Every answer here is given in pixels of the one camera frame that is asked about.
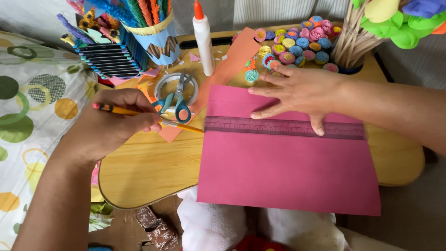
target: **ruler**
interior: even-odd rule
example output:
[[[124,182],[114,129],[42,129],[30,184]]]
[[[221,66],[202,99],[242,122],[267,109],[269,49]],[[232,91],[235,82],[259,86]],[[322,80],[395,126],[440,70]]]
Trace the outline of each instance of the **ruler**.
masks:
[[[324,122],[324,136],[317,135],[309,121],[252,119],[240,117],[206,116],[205,131],[287,135],[318,138],[367,140],[364,125]]]

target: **scissors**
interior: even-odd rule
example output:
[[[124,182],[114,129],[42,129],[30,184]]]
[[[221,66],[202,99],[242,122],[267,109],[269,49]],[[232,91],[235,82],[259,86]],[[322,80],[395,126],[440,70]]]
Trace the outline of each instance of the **scissors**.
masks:
[[[158,111],[158,114],[163,114],[166,112],[166,110],[170,107],[170,104],[172,103],[172,100],[177,99],[177,104],[175,105],[175,117],[177,121],[181,124],[187,123],[190,120],[190,110],[186,106],[186,103],[184,102],[183,98],[183,90],[186,88],[187,84],[190,82],[192,77],[194,76],[194,72],[189,74],[189,76],[184,80],[184,69],[181,72],[181,76],[178,79],[178,85],[177,89],[174,93],[171,93],[167,95],[166,98],[162,100],[158,100],[156,102],[153,102],[153,107],[156,107],[157,105],[161,106],[161,109]],[[180,111],[186,110],[187,111],[187,118],[185,120],[180,119]]]

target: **hand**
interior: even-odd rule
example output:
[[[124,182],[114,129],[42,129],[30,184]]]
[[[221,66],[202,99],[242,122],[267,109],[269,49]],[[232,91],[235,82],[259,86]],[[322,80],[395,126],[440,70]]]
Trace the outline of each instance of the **hand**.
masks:
[[[286,111],[299,111],[310,115],[311,126],[319,135],[324,135],[322,119],[328,113],[334,112],[336,94],[342,83],[346,82],[345,75],[336,74],[321,69],[300,69],[287,66],[277,66],[274,70],[289,76],[279,77],[261,75],[260,78],[282,88],[248,89],[249,93],[281,100],[277,105],[263,111],[251,114],[254,119],[272,117]]]
[[[125,116],[100,111],[93,103],[141,112]],[[160,116],[139,89],[99,91],[82,110],[81,115],[63,136],[52,156],[71,161],[76,166],[91,167],[106,155],[118,149],[139,131],[161,131]]]

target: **teal scissors handle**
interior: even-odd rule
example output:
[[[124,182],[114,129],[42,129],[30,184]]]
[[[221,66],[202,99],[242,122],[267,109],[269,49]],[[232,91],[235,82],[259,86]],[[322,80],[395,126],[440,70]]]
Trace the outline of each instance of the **teal scissors handle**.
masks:
[[[152,106],[156,107],[157,105],[160,105],[161,109],[158,111],[158,114],[161,115],[161,114],[165,113],[167,109],[169,109],[170,104],[172,103],[172,99],[173,99],[173,93],[167,95],[167,97],[164,99],[157,100],[157,101],[153,102]]]
[[[185,120],[180,119],[180,111],[182,110],[187,111],[187,118]],[[190,120],[190,110],[186,106],[186,103],[184,102],[183,95],[178,97],[177,105],[175,106],[175,117],[177,121],[181,124],[187,123]]]

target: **person's left hand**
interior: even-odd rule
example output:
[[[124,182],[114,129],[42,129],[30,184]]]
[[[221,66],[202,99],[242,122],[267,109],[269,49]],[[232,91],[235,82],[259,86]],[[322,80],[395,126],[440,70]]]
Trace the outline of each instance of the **person's left hand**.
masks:
[[[141,112],[125,116],[100,111],[93,103],[104,103]],[[71,161],[78,167],[93,168],[95,163],[118,149],[139,131],[161,131],[155,108],[139,89],[102,90],[82,110],[74,125],[63,136],[52,157]]]

